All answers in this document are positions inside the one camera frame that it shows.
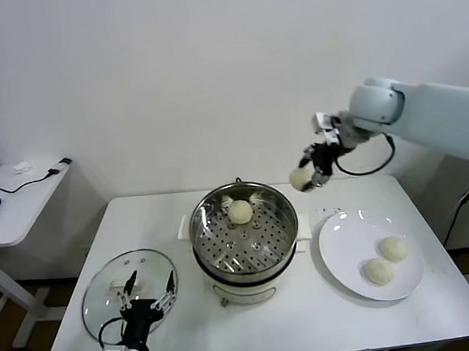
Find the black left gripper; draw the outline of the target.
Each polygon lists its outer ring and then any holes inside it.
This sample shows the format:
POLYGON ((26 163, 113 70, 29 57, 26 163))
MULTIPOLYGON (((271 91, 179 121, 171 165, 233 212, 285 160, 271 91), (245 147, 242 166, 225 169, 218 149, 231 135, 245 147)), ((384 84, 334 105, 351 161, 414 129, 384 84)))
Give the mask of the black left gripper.
POLYGON ((174 271, 168 276, 165 293, 158 300, 132 300, 132 292, 138 273, 134 271, 124 284, 121 292, 117 293, 120 300, 120 314, 126 322, 122 344, 127 347, 145 345, 151 326, 161 320, 160 311, 170 310, 176 301, 174 271))

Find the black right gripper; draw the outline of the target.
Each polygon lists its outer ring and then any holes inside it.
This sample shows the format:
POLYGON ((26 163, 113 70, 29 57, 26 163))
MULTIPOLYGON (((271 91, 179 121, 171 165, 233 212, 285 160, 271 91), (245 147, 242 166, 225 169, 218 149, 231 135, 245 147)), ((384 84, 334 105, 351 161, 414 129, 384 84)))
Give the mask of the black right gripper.
POLYGON ((340 146, 338 144, 316 143, 309 145, 303 153, 298 167, 304 169, 307 165, 311 165, 314 168, 311 178, 306 183, 306 190, 315 190, 325 186, 329 181, 328 175, 333 174, 333 165, 338 159, 340 146))

